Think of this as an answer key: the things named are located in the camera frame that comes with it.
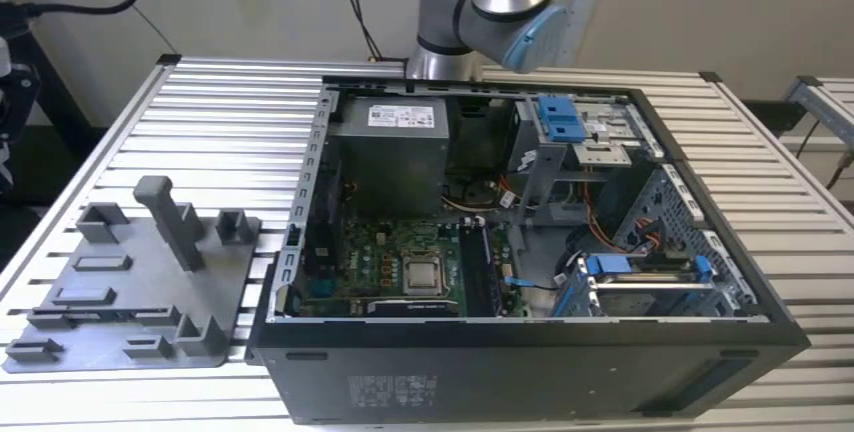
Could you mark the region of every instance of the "green motherboard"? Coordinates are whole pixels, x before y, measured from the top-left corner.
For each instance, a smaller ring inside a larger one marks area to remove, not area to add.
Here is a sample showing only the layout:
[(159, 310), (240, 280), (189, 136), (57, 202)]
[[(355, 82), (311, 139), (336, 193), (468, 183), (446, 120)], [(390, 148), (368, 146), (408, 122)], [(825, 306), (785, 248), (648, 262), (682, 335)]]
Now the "green motherboard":
[[(300, 314), (320, 317), (366, 315), (378, 300), (451, 301), (466, 316), (466, 281), (455, 223), (367, 221), (352, 219), (343, 227), (339, 267), (332, 278), (312, 277)], [(507, 235), (490, 229), (490, 252), (496, 283), (507, 308), (518, 315), (519, 293), (500, 280), (512, 275)]]

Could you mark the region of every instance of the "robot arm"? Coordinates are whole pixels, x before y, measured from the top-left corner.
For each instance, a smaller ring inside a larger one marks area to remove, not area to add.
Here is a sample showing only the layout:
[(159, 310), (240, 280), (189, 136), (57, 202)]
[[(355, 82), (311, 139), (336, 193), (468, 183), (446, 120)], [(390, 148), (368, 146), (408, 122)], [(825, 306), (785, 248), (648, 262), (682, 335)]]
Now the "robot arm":
[(420, 0), (407, 76), (478, 80), (475, 52), (514, 72), (528, 73), (554, 56), (566, 19), (566, 7), (551, 0)]

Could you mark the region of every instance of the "label sticker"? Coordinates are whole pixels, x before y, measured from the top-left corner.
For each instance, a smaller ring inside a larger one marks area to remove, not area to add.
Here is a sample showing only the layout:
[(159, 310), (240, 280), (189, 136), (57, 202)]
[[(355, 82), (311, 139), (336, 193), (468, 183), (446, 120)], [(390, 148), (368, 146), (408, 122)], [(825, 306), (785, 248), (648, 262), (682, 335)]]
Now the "label sticker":
[(368, 110), (368, 127), (404, 127), (432, 129), (432, 107), (411, 105), (372, 105)]
[(516, 198), (516, 194), (507, 191), (504, 192), (504, 195), (502, 195), (502, 200), (498, 203), (502, 205), (502, 207), (507, 209), (512, 205), (512, 201), (515, 198)]
[(439, 388), (438, 375), (351, 375), (350, 401), (354, 407), (432, 407)]
[(587, 126), (587, 130), (590, 132), (604, 132), (608, 130), (604, 124), (600, 124), (599, 122), (595, 122), (595, 121), (587, 122), (584, 125)]

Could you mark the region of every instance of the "aluminum extrusion table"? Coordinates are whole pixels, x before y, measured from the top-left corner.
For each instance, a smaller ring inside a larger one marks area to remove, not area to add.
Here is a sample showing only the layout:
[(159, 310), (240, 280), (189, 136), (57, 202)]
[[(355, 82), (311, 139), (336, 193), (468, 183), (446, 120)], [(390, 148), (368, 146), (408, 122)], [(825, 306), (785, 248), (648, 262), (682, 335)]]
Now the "aluminum extrusion table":
[[(73, 222), (81, 207), (115, 201), (128, 215), (145, 215), (131, 191), (141, 175), (163, 174), (175, 182), (175, 199), (192, 201), (199, 215), (240, 207), (264, 221), (229, 361), (212, 369), (0, 371), (0, 426), (87, 432), (299, 429), (265, 369), (243, 363), (260, 280), (287, 225), (320, 77), (400, 74), (399, 64), (183, 58), (157, 65), (0, 274), (0, 350), (19, 336), (24, 311), (40, 303), (80, 240)], [(519, 76), (490, 68), (484, 75), (498, 82), (643, 89), (813, 348), (694, 421), (394, 429), (851, 430), (854, 218), (726, 86), (696, 73), (543, 69)], [(168, 425), (155, 423), (167, 420)]]
[(854, 150), (854, 79), (801, 76), (785, 99), (797, 102)]

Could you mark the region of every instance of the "cable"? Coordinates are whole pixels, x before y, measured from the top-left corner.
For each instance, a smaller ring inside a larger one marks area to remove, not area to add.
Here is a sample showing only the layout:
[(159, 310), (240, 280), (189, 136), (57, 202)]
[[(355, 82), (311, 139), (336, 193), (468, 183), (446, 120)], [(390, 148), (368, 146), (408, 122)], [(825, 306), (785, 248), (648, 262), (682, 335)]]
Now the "cable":
[(119, 4), (109, 7), (85, 7), (72, 4), (23, 4), (29, 17), (39, 17), (41, 14), (64, 12), (69, 14), (84, 15), (113, 15), (128, 10), (137, 0), (124, 0)]
[[(514, 199), (519, 199), (519, 203), (522, 203), (522, 196), (519, 194), (516, 194), (512, 189), (510, 188), (510, 182), (507, 182), (507, 179), (504, 178), (503, 175), (498, 176), (498, 186), (499, 186), (499, 190), (504, 189), (507, 192), (510, 192), (510, 194), (514, 196)], [(536, 210), (538, 206), (536, 205), (526, 205), (524, 208), (527, 210)]]
[(837, 167), (837, 170), (833, 173), (833, 177), (830, 177), (830, 182), (827, 182), (827, 190), (830, 190), (833, 186), (837, 185), (837, 182), (839, 181), (839, 176), (842, 175), (843, 170), (845, 170), (845, 167)]
[[(643, 229), (646, 227), (648, 227), (650, 224), (652, 224), (652, 223), (654, 223), (652, 219), (650, 219), (648, 217), (640, 217), (638, 220), (635, 220), (635, 227), (638, 228), (636, 231), (638, 232), (643, 232)], [(646, 233), (643, 236), (652, 243), (655, 249), (658, 249), (662, 246), (662, 237), (660, 237), (660, 234), (658, 232)]]
[(582, 255), (582, 251), (576, 250), (575, 253), (570, 253), (568, 250), (563, 252), (560, 258), (558, 259), (558, 263), (555, 264), (555, 277), (563, 273), (564, 270), (571, 269), (571, 264), (578, 259), (578, 256)]
[(374, 37), (371, 36), (371, 32), (364, 25), (364, 19), (362, 17), (362, 3), (359, 2), (359, 0), (350, 0), (350, 7), (352, 8), (352, 13), (356, 16), (356, 20), (359, 21), (362, 35), (364, 36), (364, 43), (368, 46), (371, 56), (378, 60), (383, 60), (383, 53), (380, 52), (379, 47), (376, 46), (376, 42), (374, 41)]
[(611, 239), (608, 239), (607, 234), (602, 230), (602, 226), (599, 225), (599, 221), (596, 220), (596, 216), (592, 212), (592, 205), (590, 199), (590, 189), (587, 188), (587, 182), (582, 183), (582, 190), (584, 194), (584, 204), (587, 206), (587, 226), (590, 227), (590, 232), (594, 237), (602, 242), (603, 245), (614, 249), (616, 252), (627, 254), (628, 251), (623, 249), (619, 245), (616, 245)]
[(165, 42), (167, 47), (169, 48), (169, 50), (172, 51), (173, 54), (177, 54), (177, 49), (175, 48), (175, 46), (172, 45), (172, 42), (169, 42), (169, 39), (165, 38), (165, 35), (163, 35), (163, 32), (160, 31), (160, 29), (157, 28), (157, 26), (151, 22), (151, 20), (148, 19), (148, 17), (145, 16), (145, 14), (143, 14), (143, 11), (139, 10), (139, 7), (136, 7), (136, 5), (131, 5), (131, 7), (133, 8), (133, 10), (136, 11), (136, 13), (139, 14), (139, 16), (143, 18), (143, 20), (145, 21), (145, 23), (148, 23), (148, 25), (151, 26), (151, 28), (153, 29), (155, 33), (160, 36), (160, 38), (163, 39), (163, 42)]
[(495, 207), (491, 208), (482, 208), (480, 206), (484, 205), (491, 205), (491, 204), (458, 204), (456, 202), (454, 202), (451, 199), (447, 198), (447, 196), (442, 196), (442, 201), (451, 207), (454, 207), (456, 210), (462, 210), (463, 212), (472, 212), (472, 213), (478, 213), (478, 212), (491, 212), (495, 210)]
[(558, 287), (544, 287), (542, 285), (536, 285), (530, 280), (518, 279), (515, 277), (504, 277), (504, 283), (507, 285), (515, 285), (516, 287), (530, 287), (531, 289), (551, 290), (551, 291), (558, 290)]
[(815, 119), (815, 123), (813, 124), (813, 127), (810, 127), (810, 131), (806, 133), (806, 136), (803, 137), (803, 142), (801, 142), (801, 147), (798, 147), (798, 152), (795, 153), (795, 159), (801, 158), (801, 152), (803, 152), (803, 148), (806, 147), (806, 143), (810, 141), (810, 137), (813, 136), (813, 132), (815, 132), (815, 129), (818, 128), (818, 119)]

